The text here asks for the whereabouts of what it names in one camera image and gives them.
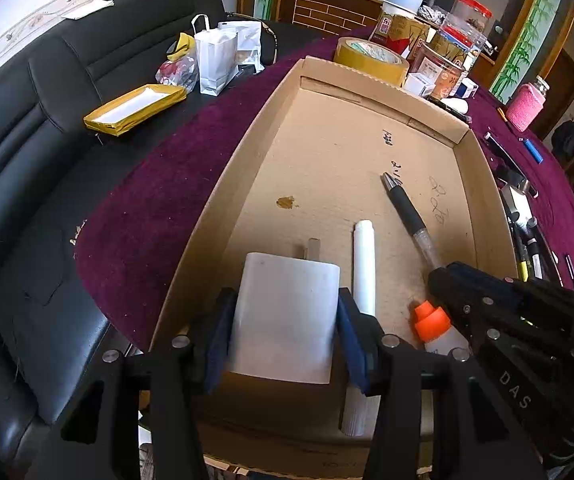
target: orange bottle cap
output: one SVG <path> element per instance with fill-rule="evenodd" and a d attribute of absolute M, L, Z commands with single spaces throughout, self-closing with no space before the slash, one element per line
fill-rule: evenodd
<path fill-rule="evenodd" d="M 425 301 L 415 309 L 416 332 L 425 343 L 433 341 L 451 328 L 451 320 L 441 306 L 434 308 L 429 301 Z"/>

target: brick pattern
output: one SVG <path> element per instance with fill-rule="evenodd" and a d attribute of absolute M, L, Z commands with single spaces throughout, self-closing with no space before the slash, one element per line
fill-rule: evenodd
<path fill-rule="evenodd" d="M 291 21 L 309 28 L 317 28 L 328 34 L 336 34 L 336 36 L 363 25 L 375 27 L 378 23 L 369 16 L 312 0 L 296 0 Z"/>

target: black leather sofa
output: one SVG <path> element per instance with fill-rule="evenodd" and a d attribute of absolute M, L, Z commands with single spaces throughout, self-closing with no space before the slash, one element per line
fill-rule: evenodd
<path fill-rule="evenodd" d="M 225 19 L 221 0 L 114 2 L 59 23 L 0 69 L 0 478 L 23 476 L 87 366 L 106 349 L 129 348 L 77 279 L 76 227 L 214 99 L 197 88 L 119 139 L 87 130 L 91 110 L 155 82 L 193 16 Z M 271 26 L 279 52 L 317 36 Z"/>

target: screw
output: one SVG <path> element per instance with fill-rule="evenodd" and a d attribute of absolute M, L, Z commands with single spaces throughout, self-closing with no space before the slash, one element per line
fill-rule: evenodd
<path fill-rule="evenodd" d="M 106 363 L 113 363 L 120 357 L 121 353 L 118 350 L 108 350 L 103 354 L 103 361 Z"/>
<path fill-rule="evenodd" d="M 174 348 L 185 348 L 191 341 L 186 335 L 177 335 L 171 340 L 171 346 Z"/>
<path fill-rule="evenodd" d="M 400 344 L 400 338 L 397 335 L 385 334 L 382 336 L 382 344 L 387 348 L 396 348 Z"/>
<path fill-rule="evenodd" d="M 454 348 L 451 351 L 451 355 L 456 361 L 464 363 L 467 359 L 469 359 L 469 350 L 464 348 Z"/>

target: plastic bag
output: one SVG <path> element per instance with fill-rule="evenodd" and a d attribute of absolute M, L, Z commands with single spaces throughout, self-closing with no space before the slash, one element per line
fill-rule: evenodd
<path fill-rule="evenodd" d="M 180 59 L 168 60 L 160 65 L 156 81 L 163 85 L 182 86 L 189 94 L 198 81 L 196 49 L 191 49 Z"/>
<path fill-rule="evenodd" d="M 195 32 L 195 21 L 205 17 L 205 30 Z M 238 73 L 236 53 L 238 34 L 235 30 L 209 28 L 206 14 L 193 17 L 201 94 L 218 95 Z"/>
<path fill-rule="evenodd" d="M 221 22 L 218 28 L 236 30 L 238 32 L 238 45 L 236 62 L 238 65 L 254 65 L 256 72 L 264 70 L 260 63 L 260 32 L 261 22 Z"/>

